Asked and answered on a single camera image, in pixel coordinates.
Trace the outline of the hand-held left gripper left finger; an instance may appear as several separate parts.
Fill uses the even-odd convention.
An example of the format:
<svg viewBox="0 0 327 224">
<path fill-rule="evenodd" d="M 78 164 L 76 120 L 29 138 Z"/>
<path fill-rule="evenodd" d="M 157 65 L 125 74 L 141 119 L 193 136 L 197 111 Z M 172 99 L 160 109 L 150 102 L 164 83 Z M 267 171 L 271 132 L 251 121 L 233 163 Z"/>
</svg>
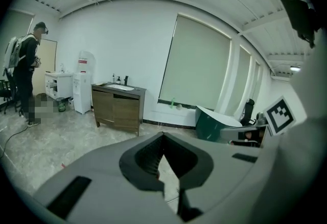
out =
<svg viewBox="0 0 327 224">
<path fill-rule="evenodd" d="M 121 173 L 139 190 L 163 190 L 158 178 L 164 155 L 164 133 L 160 132 L 126 150 L 119 161 Z"/>
</svg>

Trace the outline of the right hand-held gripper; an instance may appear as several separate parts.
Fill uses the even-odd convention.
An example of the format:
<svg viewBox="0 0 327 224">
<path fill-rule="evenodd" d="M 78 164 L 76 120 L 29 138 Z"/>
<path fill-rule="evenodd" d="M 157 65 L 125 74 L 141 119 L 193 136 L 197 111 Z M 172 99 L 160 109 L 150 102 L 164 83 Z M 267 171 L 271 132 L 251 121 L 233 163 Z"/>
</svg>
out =
<svg viewBox="0 0 327 224">
<path fill-rule="evenodd" d="M 287 101 L 280 97 L 254 120 L 243 118 L 241 127 L 222 129 L 220 137 L 231 145 L 262 147 L 266 139 L 284 133 L 295 122 Z"/>
</svg>

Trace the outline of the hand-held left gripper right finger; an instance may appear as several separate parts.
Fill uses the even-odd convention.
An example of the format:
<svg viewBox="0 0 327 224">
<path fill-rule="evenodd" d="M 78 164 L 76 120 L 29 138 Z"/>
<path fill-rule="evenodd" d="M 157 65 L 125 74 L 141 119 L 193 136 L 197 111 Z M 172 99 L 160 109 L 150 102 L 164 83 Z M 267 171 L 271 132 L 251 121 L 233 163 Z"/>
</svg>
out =
<svg viewBox="0 0 327 224">
<path fill-rule="evenodd" d="M 214 169 L 214 161 L 207 152 L 170 133 L 163 134 L 162 144 L 180 189 L 198 188 L 206 182 Z"/>
</svg>

